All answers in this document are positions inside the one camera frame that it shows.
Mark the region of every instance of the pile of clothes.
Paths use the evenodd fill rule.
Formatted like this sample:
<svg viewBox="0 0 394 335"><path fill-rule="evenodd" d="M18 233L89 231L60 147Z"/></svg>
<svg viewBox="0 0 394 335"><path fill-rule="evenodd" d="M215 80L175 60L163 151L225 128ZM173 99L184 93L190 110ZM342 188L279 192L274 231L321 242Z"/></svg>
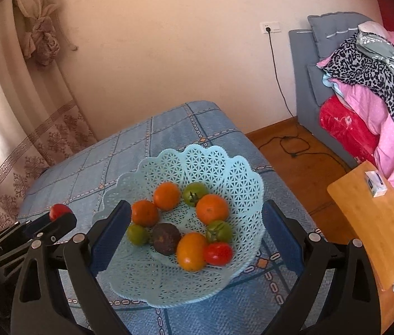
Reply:
<svg viewBox="0 0 394 335"><path fill-rule="evenodd" d="M321 107L320 124L394 186L394 32L375 22L358 28L317 64L323 83L336 93Z"/></svg>

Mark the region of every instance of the tangerine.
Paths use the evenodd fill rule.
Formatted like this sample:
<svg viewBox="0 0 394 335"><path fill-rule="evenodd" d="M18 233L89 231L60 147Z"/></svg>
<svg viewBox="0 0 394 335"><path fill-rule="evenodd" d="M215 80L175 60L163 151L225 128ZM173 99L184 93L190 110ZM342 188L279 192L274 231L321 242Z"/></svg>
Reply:
<svg viewBox="0 0 394 335"><path fill-rule="evenodd" d="M153 202L158 209L167 212L180 203L181 192L178 186L171 182L160 184L154 191Z"/></svg>
<svg viewBox="0 0 394 335"><path fill-rule="evenodd" d="M230 214L230 208L225 199L216 194L202 197L196 206L197 218L205 225L215 220L225 221Z"/></svg>
<svg viewBox="0 0 394 335"><path fill-rule="evenodd" d="M153 227L160 219L158 209L149 200L139 200L132 204L132 221L142 227Z"/></svg>
<svg viewBox="0 0 394 335"><path fill-rule="evenodd" d="M204 251L208 242L200 233L191 232L183 236L177 246L177 262L188 272L197 272L205 265Z"/></svg>

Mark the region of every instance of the screw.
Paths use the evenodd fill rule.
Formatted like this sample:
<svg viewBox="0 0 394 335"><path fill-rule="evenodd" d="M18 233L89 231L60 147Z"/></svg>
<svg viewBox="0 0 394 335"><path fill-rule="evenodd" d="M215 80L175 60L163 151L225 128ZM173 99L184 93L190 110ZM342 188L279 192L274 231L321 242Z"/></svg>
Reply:
<svg viewBox="0 0 394 335"><path fill-rule="evenodd" d="M321 240L321 236L318 233L310 233L309 234L309 239L311 241L320 241Z"/></svg>
<svg viewBox="0 0 394 335"><path fill-rule="evenodd" d="M353 244L355 247L357 247L357 248L360 248L360 247L363 246L363 242L362 242L361 240L357 239L357 238L355 238L355 239L352 241L352 244Z"/></svg>
<svg viewBox="0 0 394 335"><path fill-rule="evenodd" d="M33 243L31 243L31 248L37 249L42 245L42 242L36 239Z"/></svg>
<svg viewBox="0 0 394 335"><path fill-rule="evenodd" d="M73 242L74 243L81 243L85 239L85 235L82 233L78 233L73 236Z"/></svg>

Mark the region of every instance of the green tomato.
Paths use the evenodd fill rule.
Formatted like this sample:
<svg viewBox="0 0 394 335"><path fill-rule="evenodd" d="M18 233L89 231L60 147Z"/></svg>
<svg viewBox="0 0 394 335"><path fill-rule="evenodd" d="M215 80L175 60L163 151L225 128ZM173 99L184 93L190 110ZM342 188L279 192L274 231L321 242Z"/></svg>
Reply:
<svg viewBox="0 0 394 335"><path fill-rule="evenodd" d="M197 205L197 202L210 192L203 183L191 183L183 190L184 202L192 207Z"/></svg>
<svg viewBox="0 0 394 335"><path fill-rule="evenodd" d="M209 243L224 241L229 243L233 238L233 232L226 221L215 220L206 227L206 239Z"/></svg>
<svg viewBox="0 0 394 335"><path fill-rule="evenodd" d="M129 225L126 234L129 241L136 246L142 246L149 241L149 232L138 224Z"/></svg>

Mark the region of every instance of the wall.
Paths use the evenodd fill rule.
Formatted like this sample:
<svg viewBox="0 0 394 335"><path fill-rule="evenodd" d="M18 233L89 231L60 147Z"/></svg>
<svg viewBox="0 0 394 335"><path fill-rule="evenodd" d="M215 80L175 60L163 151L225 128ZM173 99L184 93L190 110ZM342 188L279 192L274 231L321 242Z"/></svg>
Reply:
<svg viewBox="0 0 394 335"><path fill-rule="evenodd" d="M272 39L295 113L287 32L333 11L381 21L376 0L64 0L60 18L79 50L60 67L99 138L196 99L216 102L246 133L289 117L260 22L281 23Z"/></svg>

